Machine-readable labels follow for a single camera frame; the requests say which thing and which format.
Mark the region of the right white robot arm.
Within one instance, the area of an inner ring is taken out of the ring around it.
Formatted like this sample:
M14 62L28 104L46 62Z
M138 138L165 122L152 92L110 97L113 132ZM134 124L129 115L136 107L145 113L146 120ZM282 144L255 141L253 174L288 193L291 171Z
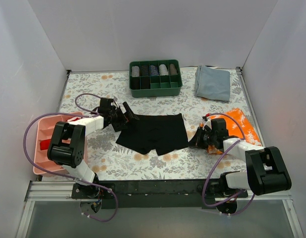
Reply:
M232 155L246 164L245 172L226 172L220 175L210 186L217 186L224 197L232 196L236 190L251 190L255 195L286 191L292 187L292 181L277 147L252 145L244 139L230 136L223 118L203 117L190 147L214 148L225 155Z

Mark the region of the light blue cloth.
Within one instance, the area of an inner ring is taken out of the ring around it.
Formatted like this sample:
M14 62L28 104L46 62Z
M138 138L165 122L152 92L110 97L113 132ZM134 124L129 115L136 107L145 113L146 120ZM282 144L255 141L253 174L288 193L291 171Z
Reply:
M229 102L230 72L200 65L196 71L195 95L198 97Z

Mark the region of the orange white patterned cloth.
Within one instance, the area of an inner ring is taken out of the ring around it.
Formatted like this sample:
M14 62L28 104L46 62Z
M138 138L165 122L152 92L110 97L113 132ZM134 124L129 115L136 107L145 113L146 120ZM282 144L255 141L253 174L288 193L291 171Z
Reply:
M245 160L245 150L261 147L262 143L243 111L239 108L233 109L225 113L209 114L211 119L223 118L226 121L226 126L230 136L244 138L245 142L240 142L235 145L228 155L234 156L240 160Z

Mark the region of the black boxer underwear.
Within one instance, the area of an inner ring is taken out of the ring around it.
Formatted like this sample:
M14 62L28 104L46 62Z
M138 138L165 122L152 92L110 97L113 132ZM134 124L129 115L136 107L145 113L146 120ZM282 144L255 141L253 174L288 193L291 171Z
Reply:
M138 115L128 123L116 143L142 155L155 150L159 156L188 147L182 114L166 116Z

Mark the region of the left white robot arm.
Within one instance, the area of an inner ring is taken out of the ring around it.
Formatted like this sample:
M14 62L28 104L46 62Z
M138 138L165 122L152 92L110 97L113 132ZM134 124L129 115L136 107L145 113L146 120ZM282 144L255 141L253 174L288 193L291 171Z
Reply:
M119 106L114 99L100 99L97 109L90 111L90 115L79 120L56 123L47 158L62 166L83 186L83 193L88 198L99 195L98 177L84 160L86 137L98 130L112 125L114 131L119 132L128 128L128 124L138 120L129 105L123 102Z

